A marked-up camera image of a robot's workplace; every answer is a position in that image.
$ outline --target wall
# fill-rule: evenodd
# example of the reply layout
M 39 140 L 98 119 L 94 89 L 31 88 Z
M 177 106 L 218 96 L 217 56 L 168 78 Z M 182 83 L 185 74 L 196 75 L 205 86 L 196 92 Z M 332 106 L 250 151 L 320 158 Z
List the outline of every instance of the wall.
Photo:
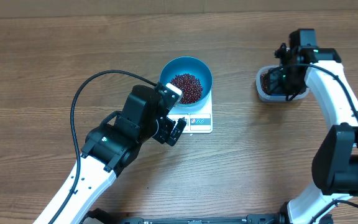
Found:
M 358 9 L 358 0 L 0 0 L 0 18 Z

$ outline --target bowl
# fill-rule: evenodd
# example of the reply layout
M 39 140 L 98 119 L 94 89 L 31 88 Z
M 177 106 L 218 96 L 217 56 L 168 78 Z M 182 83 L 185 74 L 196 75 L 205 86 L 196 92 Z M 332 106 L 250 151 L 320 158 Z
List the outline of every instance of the bowl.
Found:
M 185 73 L 194 75 L 200 80 L 201 86 L 203 87 L 203 92 L 201 98 L 196 103 L 178 103 L 177 106 L 193 107 L 204 105 L 208 100 L 209 94 L 211 94 L 213 79 L 212 73 L 208 66 L 201 60 L 194 57 L 178 57 L 173 59 L 163 68 L 160 76 L 160 83 L 166 85 L 173 78 L 175 78 L 175 75 L 182 75 Z

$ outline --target pile of beans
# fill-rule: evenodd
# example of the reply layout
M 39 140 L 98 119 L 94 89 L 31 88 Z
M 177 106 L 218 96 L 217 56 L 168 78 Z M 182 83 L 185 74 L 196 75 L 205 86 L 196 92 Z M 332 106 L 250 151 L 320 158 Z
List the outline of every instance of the pile of beans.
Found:
M 183 92 L 183 97 L 180 100 L 181 104 L 196 103 L 201 99 L 204 88 L 201 86 L 200 80 L 194 75 L 188 73 L 175 75 L 175 78 L 170 83 Z

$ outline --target clear plastic container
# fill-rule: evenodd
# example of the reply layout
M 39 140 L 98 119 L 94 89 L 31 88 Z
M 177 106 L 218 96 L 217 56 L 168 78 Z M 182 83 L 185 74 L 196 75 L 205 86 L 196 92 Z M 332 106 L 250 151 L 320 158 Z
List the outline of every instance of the clear plastic container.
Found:
M 262 86 L 260 84 L 260 76 L 267 73 L 269 71 L 269 69 L 277 68 L 277 67 L 278 67 L 278 65 L 265 66 L 265 67 L 261 68 L 259 70 L 258 74 L 256 75 L 256 89 L 258 90 L 259 99 L 262 100 L 263 102 L 271 102 L 271 103 L 286 102 L 285 96 L 270 96 L 270 95 L 266 94 L 263 91 Z M 304 98 L 308 93 L 309 93 L 309 88 L 306 88 L 306 91 L 304 93 L 299 94 L 293 100 L 300 100 L 300 99 Z

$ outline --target wooden surface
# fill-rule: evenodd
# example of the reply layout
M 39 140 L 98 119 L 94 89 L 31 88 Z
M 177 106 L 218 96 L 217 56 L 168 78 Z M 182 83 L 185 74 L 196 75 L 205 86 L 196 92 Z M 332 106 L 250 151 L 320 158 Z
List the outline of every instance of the wooden surface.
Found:
M 358 0 L 0 0 L 0 18 L 358 9 Z
M 158 80 L 183 55 L 213 76 L 214 131 L 183 135 L 175 147 L 147 141 L 93 208 L 146 218 L 230 217 L 276 212 L 311 181 L 327 129 L 312 94 L 265 104 L 255 74 L 297 28 L 315 28 L 335 48 L 358 97 L 358 11 L 96 16 L 0 20 L 0 223 L 32 223 L 75 162 L 69 127 L 77 88 L 102 70 Z M 80 145 L 141 82 L 108 75 L 76 107 Z M 358 223 L 340 205 L 337 223 Z

